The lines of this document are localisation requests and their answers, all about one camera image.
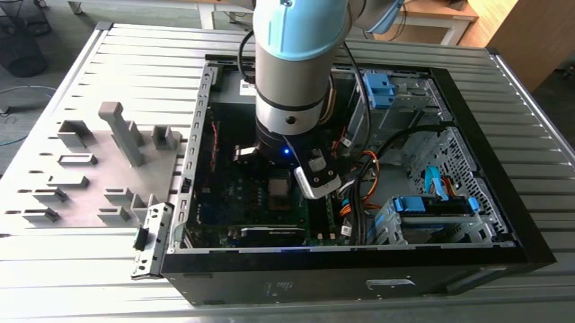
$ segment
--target wooden desk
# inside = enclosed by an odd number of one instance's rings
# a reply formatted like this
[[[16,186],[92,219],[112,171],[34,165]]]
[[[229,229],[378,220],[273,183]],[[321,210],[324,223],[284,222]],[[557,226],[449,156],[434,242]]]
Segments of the wooden desk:
[[[469,24],[477,21],[478,16],[474,13],[469,4],[465,4],[462,10],[453,10],[446,7],[446,0],[405,0],[406,8],[406,21],[405,25],[434,27],[437,31],[430,28],[412,28],[412,33],[418,34],[418,37],[405,39],[406,41],[428,42],[426,39],[434,39],[437,33],[446,32],[442,38],[438,39],[441,45],[456,45],[466,30]],[[385,34],[373,35],[376,40],[389,40],[393,38],[398,25],[402,19],[401,12],[394,20],[394,25]]]
[[[480,14],[460,45],[494,48],[532,91],[575,50],[573,0],[468,0]]]
[[[456,45],[469,22],[477,20],[473,9],[457,11],[446,8],[446,0],[406,0],[406,25],[446,28],[446,33],[440,40],[442,45]],[[226,11],[230,18],[234,12],[250,13],[252,11],[229,4],[221,0],[82,0],[82,2],[116,3],[124,5],[142,5],[149,7],[170,7],[196,9],[200,12],[201,28],[213,29],[213,12]],[[68,1],[73,13],[81,13],[81,2]],[[402,14],[394,19],[394,24],[401,22]]]

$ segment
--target slotted aluminum table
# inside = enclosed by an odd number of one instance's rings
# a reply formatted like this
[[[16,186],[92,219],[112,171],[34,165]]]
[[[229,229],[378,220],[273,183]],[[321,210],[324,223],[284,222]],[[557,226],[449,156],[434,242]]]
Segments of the slotted aluminum table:
[[[138,128],[169,125],[186,137],[205,54],[234,55],[237,32],[114,24],[96,30],[0,181],[9,200],[25,185],[56,120],[92,127],[104,100],[121,101]],[[454,297],[193,308],[166,281],[130,281],[133,228],[14,228],[0,238],[0,318],[134,318],[186,322],[517,322],[575,315],[573,151],[504,61],[482,49],[348,41],[360,62],[449,69],[557,263]],[[253,44],[246,45],[246,54]],[[340,52],[338,60],[345,60]]]

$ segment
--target cable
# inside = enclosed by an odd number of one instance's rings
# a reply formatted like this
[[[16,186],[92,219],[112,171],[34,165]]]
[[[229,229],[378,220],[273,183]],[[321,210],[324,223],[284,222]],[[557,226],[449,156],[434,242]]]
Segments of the cable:
[[[229,16],[229,14],[225,11],[222,11],[222,13],[224,13],[224,15],[226,15],[229,17],[229,19],[232,19],[232,17]],[[238,18],[242,18],[246,16],[246,14],[248,14],[246,12],[242,15],[238,15],[237,13],[234,13],[234,16]]]
[[[361,95],[361,100],[364,104],[364,113],[365,113],[365,119],[366,119],[366,136],[360,149],[360,151],[364,151],[366,150],[366,144],[369,143],[369,138],[370,138],[370,109],[369,109],[369,102],[366,101],[366,89],[365,89],[365,83],[362,82],[361,71],[358,70],[356,60],[353,58],[353,55],[350,54],[349,47],[345,43],[342,43],[342,49],[345,50],[345,53],[349,57],[350,66],[353,67],[353,72],[356,74],[356,81],[358,83],[358,93]]]
[[[384,142],[384,144],[377,148],[377,151],[374,153],[374,156],[377,157],[377,159],[380,159],[382,157],[382,155],[385,154],[386,150],[393,146],[393,144],[396,144],[398,142],[398,140],[401,140],[404,137],[408,137],[409,135],[412,135],[413,133],[418,133],[418,132],[434,132],[434,133],[440,133],[444,129],[446,128],[445,125],[442,124],[426,124],[422,126],[414,126],[410,128],[406,128],[401,131],[397,131],[390,137],[389,139],[386,139],[386,141]],[[362,203],[361,203],[361,197],[360,197],[360,184],[361,184],[361,179],[364,178],[365,174],[366,174],[366,170],[369,169],[370,163],[366,162],[362,164],[361,170],[358,172],[358,175],[356,177],[356,180],[353,182],[353,185],[349,188],[349,195],[348,195],[348,200],[349,200],[349,206],[350,206],[350,218],[356,219],[357,222],[357,228],[356,228],[356,243],[362,243],[365,241],[365,237],[362,234],[362,228],[361,226],[364,225],[364,208],[362,208]]]
[[[394,35],[393,35],[392,39],[388,40],[388,42],[393,41],[401,35],[402,30],[405,29],[405,24],[406,24],[406,7],[405,7],[405,4],[402,4],[401,22],[400,22],[400,25],[398,25],[397,30],[394,32]]]
[[[317,121],[317,124],[324,124],[329,120],[329,118],[333,114],[336,95],[337,95],[337,91],[334,89],[333,74],[329,73],[329,94],[328,94],[328,100],[326,100],[326,107],[325,107],[325,112],[322,113],[322,116],[320,117],[320,120]]]
[[[6,143],[0,143],[0,147],[2,146],[8,146],[12,145],[13,143],[18,143],[20,141],[22,141],[25,138],[28,137],[28,135],[25,135],[24,137],[21,137],[20,139],[16,139],[13,141],[8,141]]]
[[[49,86],[40,86],[40,85],[22,85],[22,86],[14,86],[10,87],[9,89],[4,89],[0,91],[0,94],[8,93],[10,91],[13,91],[14,89],[50,89],[52,91],[56,91],[56,89],[53,87]],[[44,94],[45,96],[48,96],[49,98],[52,98],[52,96],[41,91],[38,91],[41,94]]]
[[[254,75],[249,76],[249,75],[246,75],[246,74],[245,74],[245,71],[244,71],[244,58],[242,58],[242,55],[244,55],[244,47],[245,47],[245,43],[248,42],[248,40],[249,40],[249,38],[250,38],[252,36],[253,36],[253,30],[250,30],[250,31],[245,34],[244,39],[241,40],[241,43],[240,43],[240,48],[238,48],[238,50],[237,50],[237,70],[240,71],[240,74],[241,74],[241,76],[242,76],[242,78],[244,78],[244,81],[245,81],[246,83],[249,83],[249,84],[254,84]]]

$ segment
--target blue cable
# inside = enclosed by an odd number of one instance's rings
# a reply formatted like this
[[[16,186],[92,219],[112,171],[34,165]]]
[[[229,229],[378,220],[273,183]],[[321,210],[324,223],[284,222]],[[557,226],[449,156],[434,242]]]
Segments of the blue cable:
[[[17,143],[17,142],[22,141],[26,137],[28,137],[28,135],[25,135],[25,136],[24,136],[24,137],[21,137],[20,139],[16,139],[16,140],[9,141],[9,142],[6,142],[6,143],[0,143],[0,147],[2,147],[2,146],[8,146],[8,145],[12,145],[13,143]]]

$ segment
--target black cable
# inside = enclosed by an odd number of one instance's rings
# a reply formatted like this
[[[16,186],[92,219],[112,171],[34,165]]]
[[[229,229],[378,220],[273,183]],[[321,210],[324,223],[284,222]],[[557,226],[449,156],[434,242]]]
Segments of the black cable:
[[[402,30],[405,29],[405,24],[406,24],[406,7],[405,7],[405,4],[402,4],[401,22],[400,22],[400,25],[397,27],[397,31],[394,32],[394,35],[393,35],[392,39],[388,40],[388,42],[393,41],[401,35]]]
[[[229,16],[229,14],[228,14],[225,11],[222,11],[222,13],[224,13],[224,15],[226,15],[226,17],[228,17],[229,19],[232,19],[232,17]],[[236,13],[234,13],[234,16],[236,16],[236,17],[238,17],[238,18],[242,18],[242,17],[245,17],[245,16],[246,16],[246,14],[248,14],[246,12],[245,12],[242,15],[238,15],[238,14],[236,14]]]
[[[237,70],[240,71],[240,74],[241,74],[241,77],[244,78],[244,81],[249,84],[254,84],[254,75],[246,75],[245,74],[242,55],[244,55],[245,44],[246,44],[246,42],[252,36],[253,36],[253,30],[245,34],[244,39],[241,40],[241,43],[240,43],[240,48],[237,50]]]
[[[358,93],[361,95],[361,100],[364,104],[364,113],[365,113],[365,119],[366,119],[366,136],[361,146],[361,150],[358,151],[361,155],[361,152],[365,150],[366,144],[369,143],[369,138],[370,138],[370,109],[369,109],[369,102],[366,101],[366,88],[365,88],[365,83],[362,82],[361,71],[358,70],[356,60],[353,58],[353,55],[350,54],[349,47],[345,43],[342,43],[342,49],[345,50],[345,54],[349,57],[350,66],[356,74],[356,81],[358,83]]]
[[[404,137],[412,135],[413,133],[418,133],[418,132],[433,132],[433,133],[440,133],[442,130],[445,130],[446,126],[442,124],[426,124],[422,126],[414,126],[410,128],[406,128],[401,131],[397,131],[390,137],[389,139],[386,139],[386,141],[384,142],[384,144],[381,146],[378,146],[377,151],[376,151],[376,156],[377,159],[380,159],[386,150],[389,150],[390,147],[393,147],[393,145],[398,142],[398,140],[401,140]],[[350,214],[352,214],[352,218],[357,219],[357,228],[356,228],[356,234],[357,234],[357,238],[356,241],[357,243],[365,244],[365,239],[366,237],[364,236],[364,229],[361,226],[361,223],[364,224],[364,208],[362,208],[362,201],[361,201],[361,195],[360,195],[360,188],[361,188],[361,179],[364,178],[366,171],[369,169],[370,166],[370,159],[369,161],[366,161],[362,164],[361,170],[358,171],[358,175],[356,177],[356,181],[350,187],[349,190],[349,206],[350,206]]]

